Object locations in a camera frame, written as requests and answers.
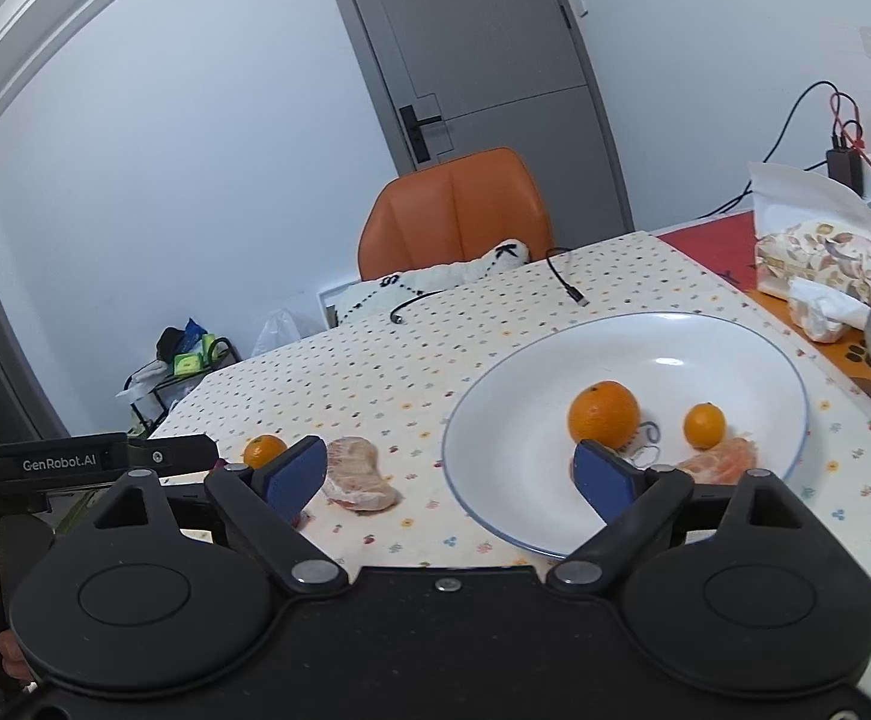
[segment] orange chair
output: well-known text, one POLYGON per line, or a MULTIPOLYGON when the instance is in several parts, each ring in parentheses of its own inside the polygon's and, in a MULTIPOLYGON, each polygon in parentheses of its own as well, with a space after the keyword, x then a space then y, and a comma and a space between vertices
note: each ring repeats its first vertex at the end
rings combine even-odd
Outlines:
POLYGON ((369 281, 465 262, 509 238, 522 241, 538 260, 552 248, 552 225, 518 154, 493 148, 385 187, 362 230, 358 270, 369 281))

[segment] white wall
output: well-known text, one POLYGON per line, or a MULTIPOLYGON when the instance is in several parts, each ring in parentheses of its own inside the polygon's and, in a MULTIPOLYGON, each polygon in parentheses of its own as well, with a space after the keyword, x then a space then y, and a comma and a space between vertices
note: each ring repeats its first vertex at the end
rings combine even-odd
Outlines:
POLYGON ((335 0, 118 0, 0 119, 0 296, 74 433, 195 317, 251 351, 357 277, 395 175, 335 0))
MULTIPOLYGON (((871 0, 586 0, 579 26, 619 148, 636 223, 694 218, 739 194, 795 98, 830 79, 864 108, 871 148, 871 0)), ((778 152, 829 148, 813 93, 778 152)))

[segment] small orange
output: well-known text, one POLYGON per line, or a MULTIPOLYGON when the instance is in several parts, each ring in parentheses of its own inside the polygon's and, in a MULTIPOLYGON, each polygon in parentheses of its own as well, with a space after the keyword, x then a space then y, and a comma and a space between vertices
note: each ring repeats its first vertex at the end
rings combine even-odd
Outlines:
POLYGON ((583 389, 568 408, 568 435, 578 443, 593 440, 621 449, 639 429, 639 401, 619 382, 583 389))
POLYGON ((694 449, 711 449, 725 438, 725 414, 711 403, 699 403, 685 415, 682 431, 694 449))
POLYGON ((253 469, 260 469, 266 463, 275 460, 288 447, 278 436, 256 436, 245 445, 242 452, 242 463, 253 469))

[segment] silver bolt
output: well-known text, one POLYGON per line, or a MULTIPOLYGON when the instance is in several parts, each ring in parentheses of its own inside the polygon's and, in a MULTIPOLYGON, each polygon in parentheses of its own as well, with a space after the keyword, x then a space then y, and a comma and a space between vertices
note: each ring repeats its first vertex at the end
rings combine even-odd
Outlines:
POLYGON ((326 584, 338 576, 339 568, 328 560, 303 560, 292 567, 292 576, 302 584, 326 584))
POLYGON ((562 584, 592 584, 602 578, 602 569, 594 562, 571 560, 555 567, 555 579, 562 584))
POLYGON ((442 592, 458 592, 462 589, 462 580, 455 577, 443 577, 435 580, 435 589, 442 592))

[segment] floral tablecloth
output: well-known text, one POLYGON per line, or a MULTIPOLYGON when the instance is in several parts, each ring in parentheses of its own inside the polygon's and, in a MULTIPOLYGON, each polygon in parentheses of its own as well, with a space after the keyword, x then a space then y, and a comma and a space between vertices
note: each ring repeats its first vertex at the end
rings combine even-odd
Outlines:
MULTIPOLYGON (((403 325, 372 317, 213 373, 155 435, 207 433, 231 460, 260 433, 290 445, 309 434, 366 437, 403 501, 359 515, 319 495, 303 531, 350 574, 361 565, 544 571, 548 560, 483 530, 448 491, 440 448, 451 409, 497 362, 579 322, 643 311, 712 314, 757 330, 797 367, 811 400, 810 435, 789 485, 871 575, 871 400, 778 319, 650 235, 558 262, 588 307, 536 263, 417 303, 403 325)), ((871 695, 871 665, 861 687, 871 695)))

